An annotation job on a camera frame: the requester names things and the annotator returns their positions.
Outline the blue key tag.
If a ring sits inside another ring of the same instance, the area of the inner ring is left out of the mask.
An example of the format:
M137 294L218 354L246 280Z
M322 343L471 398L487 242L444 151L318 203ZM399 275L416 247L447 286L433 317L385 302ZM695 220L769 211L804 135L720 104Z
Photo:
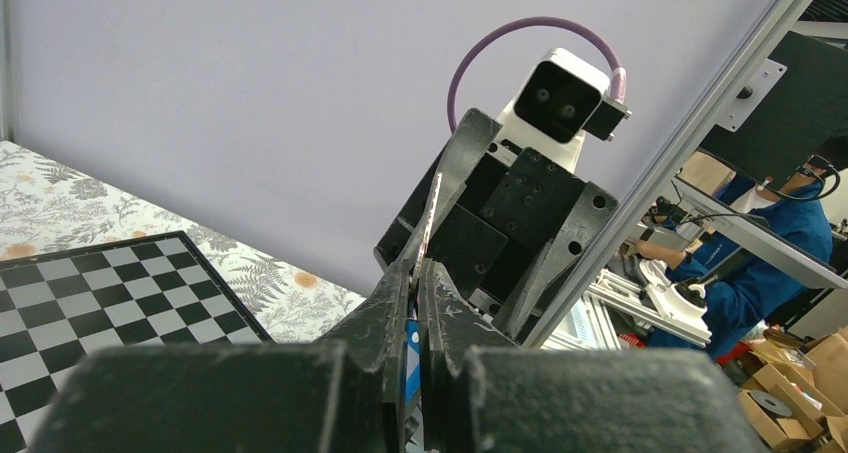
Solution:
M421 388L421 363L420 363L420 331L416 320L410 319L406 322L407 353L406 353L406 380L405 380L405 404L415 405L420 395Z

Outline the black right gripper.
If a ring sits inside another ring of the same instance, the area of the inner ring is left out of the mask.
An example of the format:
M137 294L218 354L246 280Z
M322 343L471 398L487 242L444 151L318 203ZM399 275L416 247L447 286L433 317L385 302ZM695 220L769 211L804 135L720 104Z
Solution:
M468 110L375 246L380 281L410 280L434 175L444 175L426 257L461 297L525 347L540 347L583 296L581 256L617 201L532 149L506 166L488 154L501 125Z

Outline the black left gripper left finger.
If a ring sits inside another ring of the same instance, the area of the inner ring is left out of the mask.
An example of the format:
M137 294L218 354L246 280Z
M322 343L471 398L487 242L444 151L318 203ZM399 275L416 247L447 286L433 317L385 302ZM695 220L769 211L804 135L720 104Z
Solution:
M400 452L411 264L313 342L113 347L83 360L34 452Z

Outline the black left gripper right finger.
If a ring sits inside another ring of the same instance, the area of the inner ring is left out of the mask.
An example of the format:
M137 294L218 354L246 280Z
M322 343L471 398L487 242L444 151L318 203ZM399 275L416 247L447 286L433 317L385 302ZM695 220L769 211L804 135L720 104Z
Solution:
M423 441L438 452L762 452L736 388L691 350L515 346L445 267L418 281Z

